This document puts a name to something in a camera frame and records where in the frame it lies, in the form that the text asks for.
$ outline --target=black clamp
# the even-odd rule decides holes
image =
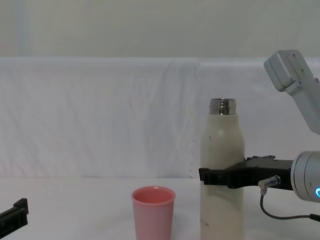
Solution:
[[[258,186],[260,180],[277,175],[281,183],[273,188],[293,190],[290,178],[292,163],[292,160],[277,160],[273,155],[253,156],[223,170],[199,168],[199,175],[204,185],[227,186],[230,189]]]
[[[0,239],[28,224],[28,201],[22,198],[13,204],[13,208],[0,213]]]

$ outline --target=white backdrop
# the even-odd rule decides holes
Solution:
[[[320,150],[255,58],[1,58],[1,177],[198,177],[210,98],[235,98],[246,155]],[[308,61],[320,75],[320,61]]]

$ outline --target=white table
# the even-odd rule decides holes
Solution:
[[[198,179],[170,178],[2,178],[4,211],[28,198],[28,226],[6,240],[135,240],[131,192],[161,185],[176,191],[174,239],[200,239]],[[309,219],[279,221],[259,207],[260,190],[245,190],[246,240],[318,240],[320,223]],[[320,213],[320,204],[299,200],[291,191],[270,189],[265,207],[279,215]]]

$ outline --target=plastic cup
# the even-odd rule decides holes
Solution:
[[[176,193],[164,186],[145,186],[131,197],[136,240],[171,240]]]

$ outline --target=white fabric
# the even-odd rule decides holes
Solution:
[[[200,239],[198,179],[3,178],[1,210],[27,197],[29,225],[5,240],[135,240],[131,192],[161,185],[176,192],[172,240]],[[245,189],[245,240],[318,240],[319,222],[279,221],[259,207],[258,187]],[[265,208],[282,216],[319,213],[319,204],[302,201],[292,191],[269,189]]]
[[[263,61],[1,58],[0,176],[196,178],[209,102],[221,97],[237,100],[247,156],[320,150]]]

